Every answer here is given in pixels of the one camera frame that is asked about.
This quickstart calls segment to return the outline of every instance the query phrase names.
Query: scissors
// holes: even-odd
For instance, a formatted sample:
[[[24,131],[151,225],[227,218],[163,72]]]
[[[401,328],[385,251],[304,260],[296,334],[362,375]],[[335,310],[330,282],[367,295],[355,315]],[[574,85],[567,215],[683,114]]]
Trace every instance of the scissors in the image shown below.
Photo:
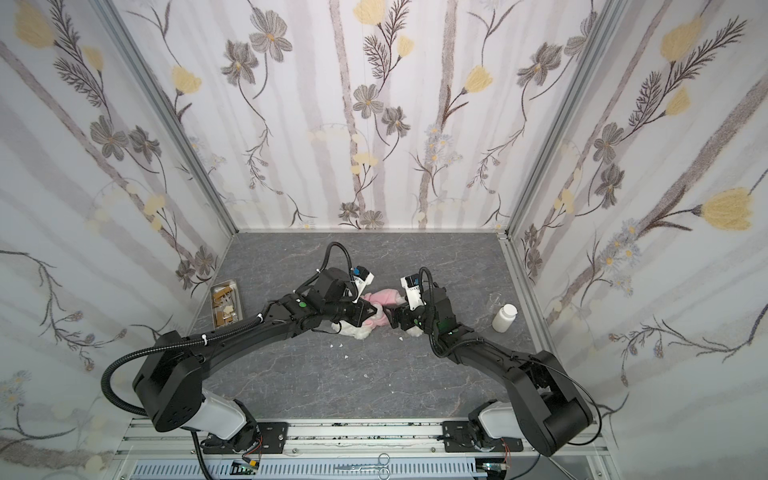
[[[379,461],[373,465],[341,465],[334,467],[335,470],[346,470],[348,472],[364,472],[366,470],[376,470],[379,474],[379,480],[389,479],[389,455],[382,453],[379,455]]]

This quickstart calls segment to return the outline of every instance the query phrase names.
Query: bottle cap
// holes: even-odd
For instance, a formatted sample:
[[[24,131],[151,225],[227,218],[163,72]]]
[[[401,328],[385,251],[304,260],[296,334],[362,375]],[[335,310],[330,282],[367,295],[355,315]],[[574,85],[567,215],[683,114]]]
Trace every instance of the bottle cap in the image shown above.
[[[506,305],[504,305],[502,307],[502,310],[504,310],[505,316],[515,316],[518,314],[518,309],[515,308],[515,306],[512,305],[511,303],[507,303]]]

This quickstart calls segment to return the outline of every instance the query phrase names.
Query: yellow flower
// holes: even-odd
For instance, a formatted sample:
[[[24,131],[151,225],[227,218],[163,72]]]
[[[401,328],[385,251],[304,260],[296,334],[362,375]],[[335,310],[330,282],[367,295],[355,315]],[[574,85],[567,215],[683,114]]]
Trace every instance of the yellow flower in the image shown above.
[[[159,209],[165,207],[165,197],[163,195],[150,195],[147,203],[144,204],[144,213],[154,215]]]
[[[688,97],[688,90],[685,87],[681,87],[680,90],[672,97],[670,103],[667,104],[667,115],[681,114],[690,106],[690,97]]]
[[[174,87],[183,94],[193,94],[200,90],[200,84],[203,83],[202,79],[179,65],[174,67],[170,76],[174,80]]]
[[[701,17],[683,23],[661,39],[661,54],[668,61],[679,61],[694,46],[701,32]]]
[[[85,222],[85,229],[94,235],[98,235],[101,226],[96,220],[88,220]]]
[[[91,67],[98,71],[104,70],[104,57],[101,56],[101,50],[94,47],[83,47],[83,54],[85,54]]]
[[[370,152],[364,151],[355,154],[353,160],[357,164],[368,164],[371,167],[375,167],[379,163],[379,159],[370,154]]]
[[[694,214],[721,230],[747,230],[752,226],[747,220],[752,215],[751,204],[752,197],[746,188],[733,188],[694,208]]]
[[[364,25],[378,25],[384,20],[384,7],[384,0],[360,0],[352,13]]]
[[[108,222],[109,213],[103,208],[97,208],[94,212],[94,218],[100,222]]]
[[[485,68],[478,65],[469,72],[467,81],[464,83],[464,89],[474,94],[485,90],[485,87],[488,87],[492,81],[491,74]]]
[[[35,48],[51,47],[55,40],[45,15],[29,2],[18,4],[16,36]]]
[[[565,213],[574,213],[574,195],[567,188],[562,191],[560,197],[554,201],[553,205],[555,210],[560,210],[560,208],[563,206],[565,206]]]
[[[157,215],[155,215],[152,218],[152,221],[149,224],[150,227],[152,227],[152,230],[159,232],[161,228],[163,228],[163,224],[160,222],[160,219],[157,218]]]
[[[409,53],[413,51],[413,40],[406,37],[405,35],[400,35],[400,38],[397,39],[397,54],[401,57],[407,57]]]

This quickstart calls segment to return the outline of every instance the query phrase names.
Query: black cable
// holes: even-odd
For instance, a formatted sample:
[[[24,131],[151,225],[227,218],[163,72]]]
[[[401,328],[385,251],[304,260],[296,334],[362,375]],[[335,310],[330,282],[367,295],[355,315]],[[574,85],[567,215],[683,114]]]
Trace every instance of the black cable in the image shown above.
[[[203,477],[205,480],[214,480],[214,477],[210,476],[208,467],[203,462],[203,453],[200,451],[200,440],[197,438],[197,432],[190,432],[192,434],[192,443],[194,443],[194,453],[197,455],[197,463],[200,464],[200,470],[203,471]]]
[[[239,326],[236,329],[230,330],[229,332],[208,336],[207,341],[210,343],[210,342],[216,342],[218,340],[222,340],[225,338],[229,338],[231,336],[242,333],[250,328],[253,328],[259,324],[261,324],[261,318],[257,317],[256,319],[248,320],[242,326]],[[199,338],[196,340],[184,340],[181,342],[169,343],[167,345],[151,346],[146,349],[137,350],[135,352],[128,353],[127,355],[123,355],[119,359],[112,362],[112,364],[110,364],[106,368],[106,370],[104,371],[104,374],[101,376],[101,392],[104,393],[104,397],[112,405],[118,407],[119,409],[123,409],[126,412],[133,413],[134,415],[145,417],[147,416],[146,410],[142,409],[139,406],[132,405],[128,402],[125,402],[112,389],[111,379],[115,370],[119,369],[121,366],[123,366],[125,363],[130,362],[131,360],[140,359],[143,356],[152,355],[153,353],[165,352],[167,350],[183,349],[190,346],[204,345],[205,343],[206,343],[206,340],[202,338]]]
[[[349,252],[346,250],[346,247],[344,247],[339,242],[331,242],[331,243],[328,244],[328,246],[326,247],[326,254],[323,256],[323,264],[320,265],[319,270],[314,275],[312,275],[306,282],[302,283],[299,286],[299,288],[296,289],[297,293],[299,291],[301,291],[302,288],[304,288],[306,286],[309,286],[312,282],[314,282],[315,280],[318,279],[319,273],[322,272],[323,270],[325,270],[326,267],[328,266],[328,262],[329,262],[330,257],[331,257],[331,249],[334,248],[334,247],[338,247],[344,253],[344,256],[346,257],[346,267],[347,267],[347,272],[349,272],[349,281],[352,284],[352,288],[354,289],[353,296],[355,298],[357,298],[357,285],[355,284],[355,281],[354,281],[353,275],[352,275],[352,271],[353,271],[352,270],[352,258],[349,256]]]
[[[579,446],[582,446],[582,445],[589,445],[590,443],[592,443],[595,440],[597,440],[598,437],[600,436],[600,432],[602,432],[602,430],[603,430],[603,417],[600,416],[600,409],[598,408],[598,404],[594,401],[594,399],[592,398],[592,395],[589,394],[587,389],[584,388],[583,386],[581,386],[581,384],[579,382],[577,382],[576,380],[574,380],[570,376],[568,376],[565,372],[562,372],[560,369],[556,369],[555,367],[549,366],[546,363],[540,362],[539,360],[534,359],[532,357],[529,358],[528,361],[532,362],[532,363],[537,363],[538,365],[541,365],[541,366],[545,366],[548,369],[550,369],[551,371],[557,372],[560,375],[564,376],[565,378],[571,380],[571,383],[576,385],[578,388],[581,389],[582,392],[587,394],[587,397],[589,398],[589,401],[592,402],[592,405],[593,405],[594,409],[598,412],[598,431],[597,431],[597,433],[595,433],[594,436],[588,442],[582,442],[582,443],[568,442],[568,444],[569,445],[579,445]]]
[[[528,470],[526,470],[525,472],[522,472],[522,473],[521,473],[521,474],[519,474],[519,475],[515,475],[514,477],[511,477],[511,478],[507,478],[507,480],[515,480],[516,478],[520,478],[520,477],[522,477],[522,476],[524,476],[524,475],[527,475],[527,474],[528,474],[528,473],[529,473],[531,470],[533,470],[533,469],[534,469],[534,467],[536,466],[536,464],[538,463],[538,460],[539,460],[540,458],[541,458],[541,453],[539,453],[538,455],[536,455],[536,459],[533,461],[533,465],[531,465],[530,467],[528,467]]]

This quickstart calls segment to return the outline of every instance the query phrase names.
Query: gray flower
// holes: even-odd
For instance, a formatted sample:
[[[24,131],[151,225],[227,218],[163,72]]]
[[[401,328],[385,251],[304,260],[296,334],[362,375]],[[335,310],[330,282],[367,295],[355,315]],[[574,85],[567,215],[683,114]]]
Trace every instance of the gray flower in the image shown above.
[[[261,33],[250,34],[253,50],[260,53],[266,53],[269,50],[270,56],[277,62],[283,61],[284,51],[293,50],[293,45],[283,38],[288,25],[277,13],[267,10],[265,15],[258,8],[254,8],[253,14],[250,16],[250,22],[261,31]]]
[[[242,41],[227,40],[227,50],[224,52],[224,57],[232,62],[228,67],[221,68],[221,73],[227,76],[228,82],[237,85],[242,75],[248,83],[256,83],[251,69],[258,67],[259,61],[250,50],[250,45]]]
[[[371,113],[380,114],[384,111],[383,102],[376,100],[376,97],[379,96],[379,92],[376,90],[374,84],[371,84],[368,87],[360,85],[355,90],[354,95],[357,99],[357,103],[352,106],[352,109],[362,111],[363,118],[370,117]]]
[[[384,214],[380,211],[367,210],[360,215],[360,225],[363,225],[366,230],[375,230],[380,227],[384,227],[384,220],[382,218]]]
[[[528,267],[528,270],[531,271],[531,278],[536,278],[538,269],[541,268],[543,263],[544,261],[541,259],[541,254],[538,250],[533,249],[528,252],[528,260],[525,262],[525,265]]]
[[[125,132],[113,131],[112,122],[104,115],[99,115],[98,122],[91,123],[91,139],[101,145],[101,154],[109,158],[112,154],[119,161],[123,160],[123,148],[128,146]]]
[[[194,268],[189,260],[182,260],[179,262],[179,268],[176,270],[176,278],[179,279],[184,285],[183,290],[192,286],[192,276],[194,275]]]
[[[547,42],[539,47],[535,55],[531,56],[533,65],[518,70],[518,85],[524,87],[533,80],[536,85],[543,85],[547,78],[547,72],[560,66],[560,50],[562,45],[547,45]]]
[[[386,124],[386,134],[391,135],[397,130],[397,133],[401,137],[405,137],[408,134],[408,130],[411,129],[410,125],[402,122],[402,119],[405,117],[406,115],[402,113],[401,107],[387,108],[384,110],[382,122]]]
[[[610,168],[603,170],[600,174],[603,183],[594,191],[595,195],[603,195],[603,208],[609,208],[616,204],[616,195],[614,192],[621,188],[621,181],[624,179],[624,170],[612,164]]]
[[[619,128],[615,121],[603,127],[603,136],[594,141],[594,147],[597,148],[592,157],[594,161],[606,164],[614,161],[616,158],[614,147],[619,144],[623,134],[624,129]]]
[[[156,154],[158,157],[161,153],[160,142],[157,140],[150,140],[149,134],[144,131],[143,128],[136,125],[136,130],[131,130],[128,137],[131,137],[131,145],[134,148],[134,152],[137,154],[144,154],[144,158],[147,159],[147,163],[152,163],[152,154]]]
[[[214,256],[209,253],[204,245],[194,254],[194,264],[200,275],[208,275],[214,268]]]
[[[341,213],[339,214],[339,218],[344,220],[345,222],[348,222],[350,217],[351,218],[357,218],[357,212],[360,211],[360,207],[355,205],[355,202],[349,202],[341,204]]]
[[[533,223],[531,223],[531,228],[527,229],[523,234],[523,242],[526,245],[532,245],[536,241],[537,234],[538,232],[536,231],[536,227]]]
[[[598,13],[592,12],[588,17],[582,20],[581,35],[570,37],[568,42],[565,44],[565,50],[563,50],[563,53],[569,57],[580,54],[581,51],[584,50],[584,46],[587,44],[589,32],[592,30],[592,25],[594,25],[594,21],[597,19]]]

